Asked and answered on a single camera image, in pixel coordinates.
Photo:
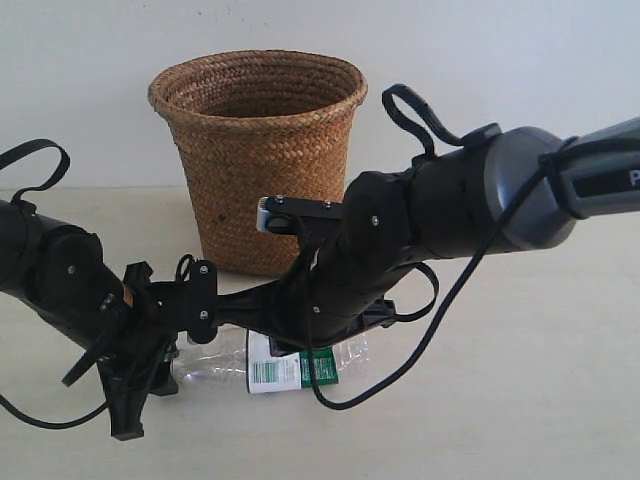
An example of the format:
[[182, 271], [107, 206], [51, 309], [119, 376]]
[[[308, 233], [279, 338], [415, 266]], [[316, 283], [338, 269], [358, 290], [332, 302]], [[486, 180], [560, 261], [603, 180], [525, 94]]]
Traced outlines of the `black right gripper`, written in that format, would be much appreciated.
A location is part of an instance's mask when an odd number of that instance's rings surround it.
[[337, 244], [317, 247], [281, 279], [218, 295], [215, 319], [270, 335], [277, 357], [325, 348], [391, 322], [384, 294], [396, 268], [369, 272]]

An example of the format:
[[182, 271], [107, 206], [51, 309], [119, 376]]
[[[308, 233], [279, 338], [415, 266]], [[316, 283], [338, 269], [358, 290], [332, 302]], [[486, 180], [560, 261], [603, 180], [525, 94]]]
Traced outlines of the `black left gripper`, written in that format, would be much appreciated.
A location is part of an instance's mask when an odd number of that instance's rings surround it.
[[184, 287], [186, 331], [196, 344], [217, 335], [217, 270], [207, 260], [195, 261], [189, 278], [181, 271], [172, 281], [153, 282], [153, 270], [135, 263], [119, 278], [106, 265], [96, 271], [105, 298], [100, 310], [112, 337], [101, 352], [98, 372], [108, 403], [111, 436], [120, 441], [144, 436], [141, 420], [148, 395], [176, 395], [172, 363], [178, 354], [178, 332]]

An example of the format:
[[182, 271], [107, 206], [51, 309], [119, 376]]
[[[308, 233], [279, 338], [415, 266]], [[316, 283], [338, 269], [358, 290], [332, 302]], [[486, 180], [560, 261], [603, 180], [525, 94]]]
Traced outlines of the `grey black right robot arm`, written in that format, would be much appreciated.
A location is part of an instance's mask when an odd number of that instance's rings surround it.
[[336, 205], [262, 198], [258, 229], [296, 236], [299, 256], [280, 279], [221, 296], [218, 320], [279, 354], [328, 347], [410, 322], [386, 293], [427, 261], [550, 249], [580, 220], [638, 208], [637, 119], [568, 139], [495, 133], [401, 172], [363, 172]]

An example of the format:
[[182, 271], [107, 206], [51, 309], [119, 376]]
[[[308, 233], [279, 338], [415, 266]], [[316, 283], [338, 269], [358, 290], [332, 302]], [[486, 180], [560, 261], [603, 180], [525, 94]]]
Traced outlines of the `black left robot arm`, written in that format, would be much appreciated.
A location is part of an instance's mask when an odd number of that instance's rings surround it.
[[217, 271], [184, 256], [172, 281], [154, 282], [146, 262], [118, 277], [105, 264], [98, 236], [36, 213], [30, 203], [1, 205], [1, 291], [82, 348], [63, 376], [73, 385], [99, 374], [113, 438], [143, 437], [148, 395], [177, 393], [171, 362], [179, 333], [201, 343], [217, 329]]

